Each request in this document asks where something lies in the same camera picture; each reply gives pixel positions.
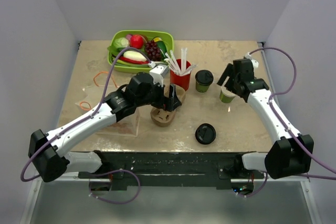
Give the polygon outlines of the paper bag orange handles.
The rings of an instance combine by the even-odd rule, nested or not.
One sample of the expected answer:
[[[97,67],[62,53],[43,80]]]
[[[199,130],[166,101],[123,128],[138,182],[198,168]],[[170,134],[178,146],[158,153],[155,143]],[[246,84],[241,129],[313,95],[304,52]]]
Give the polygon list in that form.
[[[107,75],[107,71],[101,71],[95,75],[89,86],[81,88],[83,98],[75,103],[80,114],[87,113],[100,102]],[[122,119],[120,122],[99,130],[97,134],[136,137],[138,135],[139,120],[140,112],[139,109],[136,109],[134,114]]]

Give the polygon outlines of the black coffee lid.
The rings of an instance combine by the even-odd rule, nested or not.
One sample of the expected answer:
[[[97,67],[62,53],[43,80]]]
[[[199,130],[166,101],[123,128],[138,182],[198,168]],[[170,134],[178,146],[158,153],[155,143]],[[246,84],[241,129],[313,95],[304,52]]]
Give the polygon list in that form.
[[[200,70],[195,75],[197,83],[203,86],[209,86],[213,83],[214,77],[209,70]]]

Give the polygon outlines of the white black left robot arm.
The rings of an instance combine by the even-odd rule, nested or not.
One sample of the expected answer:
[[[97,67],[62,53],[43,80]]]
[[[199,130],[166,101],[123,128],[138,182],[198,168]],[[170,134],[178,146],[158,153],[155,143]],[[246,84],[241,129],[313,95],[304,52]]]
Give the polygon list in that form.
[[[172,112],[181,106],[176,85],[169,86],[154,80],[149,73],[140,72],[128,84],[120,86],[86,114],[55,130],[34,131],[30,136],[29,161],[44,182],[52,182],[66,172],[87,172],[97,178],[108,174],[109,165],[96,152],[73,153],[71,149],[101,129],[114,125],[135,113],[138,107],[151,105]]]

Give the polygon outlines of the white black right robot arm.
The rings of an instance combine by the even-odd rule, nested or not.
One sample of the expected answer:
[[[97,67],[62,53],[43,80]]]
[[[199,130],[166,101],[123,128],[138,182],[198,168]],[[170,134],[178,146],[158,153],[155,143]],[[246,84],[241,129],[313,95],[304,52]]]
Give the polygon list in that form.
[[[264,79],[257,79],[256,60],[238,59],[229,63],[217,84],[242,98],[258,114],[273,141],[268,153],[250,152],[234,165],[234,173],[246,178],[253,170],[267,172],[273,179],[307,173],[311,165],[314,141],[301,134],[285,117],[271,98]]]

